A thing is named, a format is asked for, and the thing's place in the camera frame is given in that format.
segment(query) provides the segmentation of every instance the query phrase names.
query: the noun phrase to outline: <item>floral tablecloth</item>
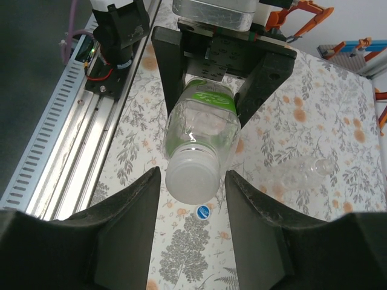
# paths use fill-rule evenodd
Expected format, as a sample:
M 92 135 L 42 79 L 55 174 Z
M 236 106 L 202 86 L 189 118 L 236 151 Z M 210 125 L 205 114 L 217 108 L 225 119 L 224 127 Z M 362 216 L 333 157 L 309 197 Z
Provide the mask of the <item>floral tablecloth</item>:
M 161 3 L 156 25 L 176 29 L 172 1 Z M 224 82 L 234 91 L 242 80 Z M 149 43 L 112 142 L 92 204 L 167 161 L 162 139 L 167 114 Z M 243 128 L 232 168 L 258 186 L 259 171 L 301 155 L 331 158 L 335 172 L 321 187 L 274 198 L 330 221 L 351 211 L 386 209 L 379 129 L 369 80 L 298 52 L 292 76 Z M 161 185 L 147 290 L 238 289 L 224 186 L 199 222 L 195 207 L 174 200 Z

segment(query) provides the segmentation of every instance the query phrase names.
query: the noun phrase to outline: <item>white container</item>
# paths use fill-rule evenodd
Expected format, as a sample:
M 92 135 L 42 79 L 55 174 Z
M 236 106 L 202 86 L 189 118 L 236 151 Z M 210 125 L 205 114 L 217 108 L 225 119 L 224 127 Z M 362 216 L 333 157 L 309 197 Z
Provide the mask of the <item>white container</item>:
M 248 31 L 257 0 L 174 0 L 172 11 L 193 21 Z
M 233 92 L 220 83 L 191 80 L 172 110 L 164 136 L 166 187 L 185 204 L 213 198 L 229 168 L 241 124 Z

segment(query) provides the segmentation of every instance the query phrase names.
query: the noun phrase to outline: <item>orange plastic part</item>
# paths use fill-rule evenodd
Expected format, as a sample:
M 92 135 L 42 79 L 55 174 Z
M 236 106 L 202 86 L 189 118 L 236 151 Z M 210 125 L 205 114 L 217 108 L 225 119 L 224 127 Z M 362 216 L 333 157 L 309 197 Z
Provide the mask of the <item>orange plastic part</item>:
M 376 92 L 375 96 L 377 101 L 387 100 L 387 92 Z
M 372 38 L 370 37 L 367 37 L 367 38 L 364 38 L 364 39 L 359 39 L 359 44 L 356 45 L 356 49 L 359 50 L 361 48 L 367 48 L 369 47 L 370 45 L 372 44 Z
M 364 57 L 365 61 L 367 62 L 367 61 L 373 59 L 375 56 L 377 56 L 379 53 L 381 53 L 381 52 L 384 51 L 384 50 L 381 50 L 381 51 L 373 51 L 373 52 L 367 54 L 367 55 Z
M 280 27 L 285 23 L 286 16 L 289 13 L 301 9 L 310 13 L 316 14 L 314 18 L 312 18 L 308 23 L 306 23 L 295 35 L 294 37 L 301 37 L 303 34 L 311 31 L 315 26 L 319 25 L 322 21 L 324 21 L 330 14 L 332 14 L 334 8 L 324 8 L 313 1 L 308 0 L 300 0 L 296 6 L 293 6 L 290 9 L 282 9 L 281 11 L 273 11 L 270 13 L 266 30 L 270 30 L 272 28 L 280 29 Z
M 382 133 L 382 130 L 386 122 L 387 122 L 387 107 L 385 108 L 385 110 L 383 111 L 382 115 L 379 118 L 379 129 L 382 136 L 384 136 L 384 134 Z
M 332 50 L 334 51 L 333 54 L 330 54 L 329 56 L 324 56 L 324 59 L 330 60 L 332 57 L 334 57 L 336 54 L 338 54 L 346 45 L 345 41 L 339 43 L 336 45 Z

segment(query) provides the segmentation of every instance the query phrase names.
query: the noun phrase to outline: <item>empty plastic bottle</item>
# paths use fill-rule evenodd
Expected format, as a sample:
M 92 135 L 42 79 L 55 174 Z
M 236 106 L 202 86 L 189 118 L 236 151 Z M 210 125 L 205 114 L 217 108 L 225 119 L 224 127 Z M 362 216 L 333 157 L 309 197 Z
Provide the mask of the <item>empty plastic bottle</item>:
M 313 156 L 293 158 L 261 172 L 258 189 L 274 195 L 289 190 L 313 189 L 319 187 L 333 170 L 334 162 L 330 159 Z
M 165 130 L 169 193 L 185 204 L 213 198 L 232 161 L 240 130 L 231 89 L 208 80 L 191 80 Z

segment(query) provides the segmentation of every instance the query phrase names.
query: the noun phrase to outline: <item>black mount bracket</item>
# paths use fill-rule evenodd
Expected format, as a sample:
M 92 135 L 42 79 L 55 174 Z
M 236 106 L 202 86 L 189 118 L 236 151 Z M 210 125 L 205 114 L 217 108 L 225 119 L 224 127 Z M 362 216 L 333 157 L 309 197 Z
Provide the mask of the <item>black mount bracket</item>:
M 259 3 L 289 9 L 295 3 L 295 1 L 294 0 L 259 0 Z
M 183 92 L 186 73 L 217 82 L 227 73 L 245 79 L 235 96 L 243 127 L 293 72 L 297 52 L 285 48 L 278 35 L 262 35 L 257 27 L 244 34 L 198 23 L 180 22 L 179 28 L 155 27 L 152 34 L 168 115 Z
M 85 89 L 102 97 L 108 96 L 118 100 L 121 97 L 122 89 L 125 85 L 130 68 L 131 66 L 123 69 L 114 69 L 106 80 L 87 80 Z M 102 60 L 98 58 L 89 76 L 98 79 L 107 76 L 110 69 L 111 67 L 109 65 L 105 65 Z
M 143 0 L 116 8 L 108 6 L 108 11 L 93 9 L 98 27 L 95 39 L 101 44 L 101 53 L 113 66 L 122 65 L 132 57 L 132 45 L 150 32 L 149 15 Z

